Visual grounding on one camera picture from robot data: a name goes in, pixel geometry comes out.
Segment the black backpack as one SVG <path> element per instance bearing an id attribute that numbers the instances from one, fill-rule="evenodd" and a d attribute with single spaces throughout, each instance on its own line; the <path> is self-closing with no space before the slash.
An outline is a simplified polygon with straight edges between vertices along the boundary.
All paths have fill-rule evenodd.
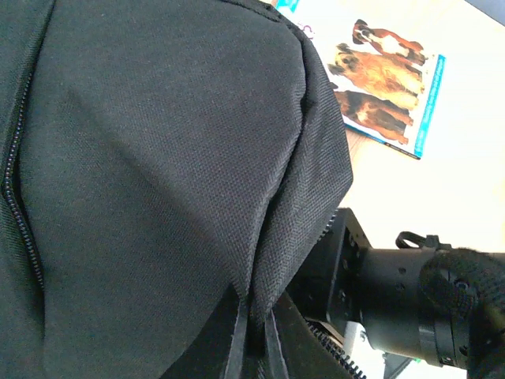
<path id="1" fill-rule="evenodd" d="M 2 2 L 2 377 L 350 377 L 286 289 L 352 181 L 274 6 Z"/>

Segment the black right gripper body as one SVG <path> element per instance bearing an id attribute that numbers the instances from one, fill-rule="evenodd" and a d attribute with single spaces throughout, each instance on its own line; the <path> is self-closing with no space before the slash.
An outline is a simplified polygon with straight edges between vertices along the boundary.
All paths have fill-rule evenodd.
<path id="1" fill-rule="evenodd" d="M 354 213 L 336 210 L 288 292 L 310 328 L 331 345 L 344 324 L 371 346 L 434 366 L 504 368 L 504 256 L 454 248 L 435 235 L 401 232 L 394 249 L 374 248 Z"/>

